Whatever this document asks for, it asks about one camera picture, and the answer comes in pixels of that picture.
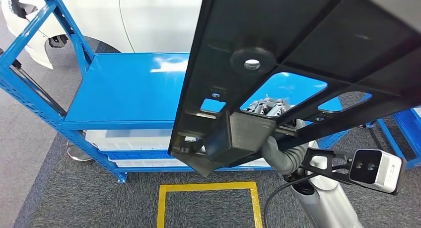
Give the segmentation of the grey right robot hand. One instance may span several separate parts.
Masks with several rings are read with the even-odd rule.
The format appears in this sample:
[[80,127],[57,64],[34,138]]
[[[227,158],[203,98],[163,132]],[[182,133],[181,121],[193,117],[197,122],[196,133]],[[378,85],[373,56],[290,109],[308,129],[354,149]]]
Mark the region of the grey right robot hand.
[[[286,112],[288,109],[289,106],[283,99],[266,97],[253,101],[244,109],[244,111],[258,115],[277,117]],[[261,149],[263,158],[277,173],[281,175],[288,175],[292,173],[293,162],[286,153],[279,150],[274,136],[269,136],[263,143]]]

